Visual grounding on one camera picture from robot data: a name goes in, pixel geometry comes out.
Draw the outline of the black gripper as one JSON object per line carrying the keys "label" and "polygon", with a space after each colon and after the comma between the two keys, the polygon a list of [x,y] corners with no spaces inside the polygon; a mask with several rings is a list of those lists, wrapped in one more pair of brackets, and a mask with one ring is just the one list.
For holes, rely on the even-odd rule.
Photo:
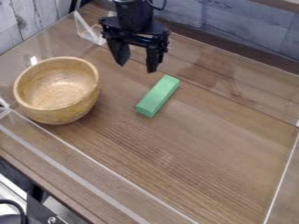
{"label": "black gripper", "polygon": [[145,48],[147,72],[153,73],[163,63],[168,52],[169,30],[155,20],[155,11],[165,7],[156,6],[153,0],[112,0],[116,15],[101,17],[103,38],[115,62],[123,66],[129,57],[129,45]]}

